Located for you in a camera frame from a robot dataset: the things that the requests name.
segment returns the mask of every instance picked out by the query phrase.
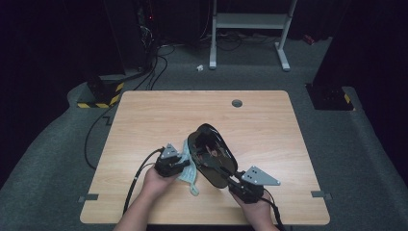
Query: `gray bracket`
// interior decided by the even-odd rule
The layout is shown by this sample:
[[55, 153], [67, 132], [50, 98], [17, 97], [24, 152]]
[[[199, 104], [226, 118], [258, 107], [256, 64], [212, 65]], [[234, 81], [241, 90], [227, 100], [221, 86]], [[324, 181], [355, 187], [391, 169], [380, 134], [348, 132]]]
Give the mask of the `gray bracket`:
[[78, 198], [78, 203], [84, 203], [86, 200], [98, 200], [99, 194], [87, 194], [85, 196], [81, 195]]
[[326, 193], [324, 191], [311, 191], [312, 197], [321, 197], [324, 200], [331, 200], [333, 199], [331, 193]]
[[280, 186], [280, 181], [271, 177], [258, 167], [252, 166], [242, 176], [242, 180], [254, 185]]
[[171, 145], [171, 143], [168, 143], [165, 150], [162, 153], [162, 159], [178, 156], [180, 153]]

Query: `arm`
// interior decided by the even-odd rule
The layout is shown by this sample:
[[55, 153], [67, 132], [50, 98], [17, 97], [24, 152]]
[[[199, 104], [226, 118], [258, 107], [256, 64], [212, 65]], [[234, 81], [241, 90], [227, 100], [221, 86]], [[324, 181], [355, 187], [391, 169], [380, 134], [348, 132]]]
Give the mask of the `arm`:
[[[270, 217], [270, 205], [265, 201], [258, 201], [254, 204], [245, 204], [236, 195], [231, 193], [237, 203], [241, 206], [246, 220], [252, 225], [256, 231], [279, 231], [273, 224]], [[263, 198], [270, 200], [269, 194], [264, 192]]]
[[178, 175], [162, 177], [154, 167], [144, 176], [143, 187], [135, 201], [116, 225], [114, 231], [146, 230], [149, 214], [154, 202], [166, 191]]

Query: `person's right hand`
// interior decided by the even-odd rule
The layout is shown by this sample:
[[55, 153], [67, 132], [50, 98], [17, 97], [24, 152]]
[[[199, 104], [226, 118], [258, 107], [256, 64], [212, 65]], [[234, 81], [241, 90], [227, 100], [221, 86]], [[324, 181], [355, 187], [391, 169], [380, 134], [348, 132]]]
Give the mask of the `person's right hand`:
[[[245, 204], [239, 197], [230, 192], [237, 203], [241, 206], [246, 220], [252, 225], [256, 231], [279, 231], [273, 224], [270, 216], [270, 205], [263, 200], [257, 203]], [[270, 200], [267, 192], [264, 192], [263, 198]]]

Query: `gray carpet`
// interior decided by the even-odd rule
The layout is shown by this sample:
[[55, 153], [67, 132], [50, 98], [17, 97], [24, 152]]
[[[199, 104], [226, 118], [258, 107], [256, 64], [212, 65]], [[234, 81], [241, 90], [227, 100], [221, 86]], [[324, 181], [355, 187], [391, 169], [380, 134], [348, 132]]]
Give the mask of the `gray carpet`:
[[[292, 70], [284, 72], [272, 43], [218, 49], [217, 70], [209, 70], [209, 49], [162, 48], [168, 67], [153, 90], [285, 90], [326, 200], [330, 223], [289, 226], [288, 230], [408, 230], [408, 191], [373, 133], [353, 88], [344, 88], [356, 110], [316, 111], [306, 83], [311, 83], [330, 43], [313, 46], [288, 40]], [[221, 42], [223, 48], [234, 43]], [[203, 71], [196, 67], [204, 65]], [[159, 59], [156, 76], [164, 68]], [[127, 82], [132, 90], [142, 78]], [[139, 87], [145, 90], [146, 81]], [[85, 85], [73, 89], [71, 107], [33, 141], [0, 192], [0, 230], [112, 230], [113, 225], [83, 224], [80, 214], [94, 174], [84, 158], [84, 143], [104, 109], [76, 108]], [[107, 113], [115, 117], [115, 109]], [[97, 165], [110, 126], [100, 119], [89, 136], [89, 160]], [[250, 230], [248, 227], [150, 226], [150, 230]]]

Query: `wooden table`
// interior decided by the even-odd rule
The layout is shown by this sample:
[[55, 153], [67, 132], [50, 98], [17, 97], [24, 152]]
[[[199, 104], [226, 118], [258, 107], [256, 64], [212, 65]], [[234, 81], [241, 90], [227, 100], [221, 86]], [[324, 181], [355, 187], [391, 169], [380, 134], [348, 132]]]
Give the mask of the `wooden table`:
[[[239, 99], [241, 107], [232, 101]], [[117, 223], [141, 162], [171, 142], [183, 141], [202, 123], [216, 127], [237, 159], [239, 171], [256, 166], [281, 182], [266, 186], [284, 224], [326, 224], [330, 217], [288, 94], [281, 90], [127, 91], [120, 100], [89, 194], [83, 223]], [[139, 193], [145, 171], [135, 186]], [[213, 187], [198, 172], [193, 196], [177, 181], [155, 205], [149, 223], [247, 224], [228, 189]]]

